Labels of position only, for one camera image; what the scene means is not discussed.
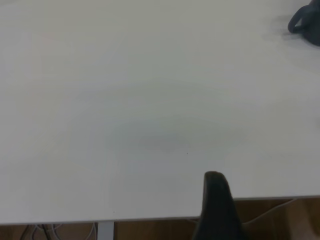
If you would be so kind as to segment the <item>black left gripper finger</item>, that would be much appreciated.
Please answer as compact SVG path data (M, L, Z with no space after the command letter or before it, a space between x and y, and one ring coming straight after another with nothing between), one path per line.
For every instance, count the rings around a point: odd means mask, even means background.
M208 171L204 174L202 210L192 239L247 239L228 181L220 172Z

